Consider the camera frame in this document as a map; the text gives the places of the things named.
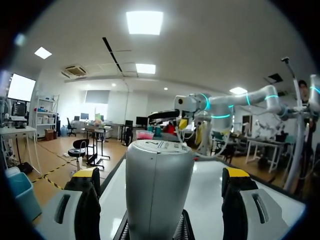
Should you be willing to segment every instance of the white shelving unit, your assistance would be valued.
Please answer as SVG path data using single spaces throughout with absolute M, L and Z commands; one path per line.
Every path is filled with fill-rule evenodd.
M 36 103 L 36 111 L 33 110 L 33 126 L 36 129 L 37 140 L 45 136 L 45 129 L 57 130 L 57 114 L 58 114 L 59 95 L 54 95 L 52 99 L 38 97 Z M 48 116 L 54 117 L 54 123 L 38 123 L 38 117 Z

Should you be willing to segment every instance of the white cylindrical robot body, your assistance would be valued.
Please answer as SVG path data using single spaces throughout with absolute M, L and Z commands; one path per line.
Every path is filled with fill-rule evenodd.
M 191 148 L 160 140 L 133 142 L 126 154 L 126 206 L 131 240 L 172 240 L 194 160 Z

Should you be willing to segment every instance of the pink container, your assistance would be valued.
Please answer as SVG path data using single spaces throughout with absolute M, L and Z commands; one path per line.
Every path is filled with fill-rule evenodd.
M 147 130 L 137 130 L 136 131 L 136 139 L 152 139 L 154 136 L 154 133 L 152 131 Z

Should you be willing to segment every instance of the air conditioner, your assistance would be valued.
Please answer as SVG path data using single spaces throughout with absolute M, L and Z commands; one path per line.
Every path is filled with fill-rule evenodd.
M 68 75 L 70 77 L 81 77 L 87 74 L 87 71 L 83 66 L 74 64 L 70 66 L 66 66 L 63 68 L 63 72 L 61 72 L 64 76 Z

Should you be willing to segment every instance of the yellow and black floor tape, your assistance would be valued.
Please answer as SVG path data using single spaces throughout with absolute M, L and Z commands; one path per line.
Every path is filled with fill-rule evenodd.
M 44 176 L 43 178 L 46 179 L 49 183 L 51 183 L 51 184 L 52 184 L 53 186 L 55 186 L 56 188 L 63 190 L 62 187 L 60 187 L 58 184 L 56 184 L 56 183 L 54 183 L 53 181 L 51 181 L 49 178 L 47 178 L 47 176 Z
M 69 164 L 69 163 L 71 163 L 72 161 L 75 161 L 75 160 L 76 160 L 76 159 L 72 159 L 72 160 L 70 160 L 70 161 L 67 161 L 66 163 L 64 163 L 64 164 L 56 167 L 55 169 L 53 169 L 53 170 L 47 172 L 46 174 L 38 177 L 37 179 L 33 180 L 32 183 L 34 184 L 35 182 L 37 182 L 37 181 L 39 181 L 39 180 L 41 180 L 41 179 L 46 179 L 49 183 L 51 183 L 51 184 L 52 184 L 53 186 L 55 186 L 56 188 L 63 190 L 62 187 L 60 187 L 58 184 L 54 183 L 54 182 L 51 181 L 49 178 L 47 178 L 47 175 L 52 174 L 54 171 L 56 171 L 56 170 L 64 167 L 65 165 L 67 165 L 67 164 Z

